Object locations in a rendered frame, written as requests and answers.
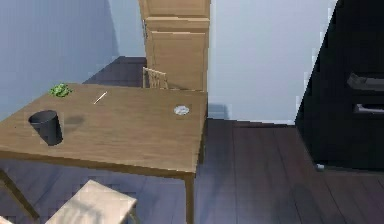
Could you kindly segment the light wooden chair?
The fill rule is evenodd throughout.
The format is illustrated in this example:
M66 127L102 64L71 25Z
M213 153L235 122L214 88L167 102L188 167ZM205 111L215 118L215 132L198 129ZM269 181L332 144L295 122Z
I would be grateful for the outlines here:
M168 89L167 75L164 72L143 67L142 81L143 88Z

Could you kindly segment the light wooden cupboard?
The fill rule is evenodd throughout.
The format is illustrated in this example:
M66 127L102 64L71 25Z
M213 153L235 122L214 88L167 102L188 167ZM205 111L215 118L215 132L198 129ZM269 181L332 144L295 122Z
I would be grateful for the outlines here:
M147 66L171 88L207 91L211 0L138 0Z

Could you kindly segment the dark grey cup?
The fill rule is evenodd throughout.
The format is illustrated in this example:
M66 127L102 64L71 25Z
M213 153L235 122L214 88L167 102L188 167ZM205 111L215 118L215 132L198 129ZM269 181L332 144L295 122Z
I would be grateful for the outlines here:
M62 142L61 126L56 111L36 112L29 117L28 122L48 146L55 146Z

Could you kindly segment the brown wooden table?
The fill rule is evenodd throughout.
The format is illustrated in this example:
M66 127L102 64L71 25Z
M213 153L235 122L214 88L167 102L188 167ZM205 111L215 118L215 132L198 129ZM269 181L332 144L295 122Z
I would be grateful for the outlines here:
M207 94L198 91L72 84L45 94L0 122L0 158L111 170L185 181L186 223L194 224L194 178L202 160ZM105 91L107 95L93 102ZM187 106L186 115L174 108ZM63 141L44 143L28 118L58 113Z

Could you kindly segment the pale thin stick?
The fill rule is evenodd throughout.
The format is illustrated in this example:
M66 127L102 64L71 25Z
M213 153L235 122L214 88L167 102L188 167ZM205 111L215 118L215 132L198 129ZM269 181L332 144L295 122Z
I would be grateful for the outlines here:
M99 96L94 102L93 104L97 104L103 97L105 97L107 95L107 91L105 91L101 96Z

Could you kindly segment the black fridge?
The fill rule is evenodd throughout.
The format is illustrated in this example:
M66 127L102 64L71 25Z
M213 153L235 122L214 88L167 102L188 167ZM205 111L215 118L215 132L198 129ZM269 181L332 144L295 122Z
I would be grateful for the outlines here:
M296 127L316 165L384 171L384 0L338 0Z

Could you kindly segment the green lettuce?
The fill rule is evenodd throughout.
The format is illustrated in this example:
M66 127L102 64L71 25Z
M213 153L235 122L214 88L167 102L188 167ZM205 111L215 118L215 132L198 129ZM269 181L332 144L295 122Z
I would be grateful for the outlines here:
M49 94L55 97L66 97L72 92L67 84L60 83L49 90Z

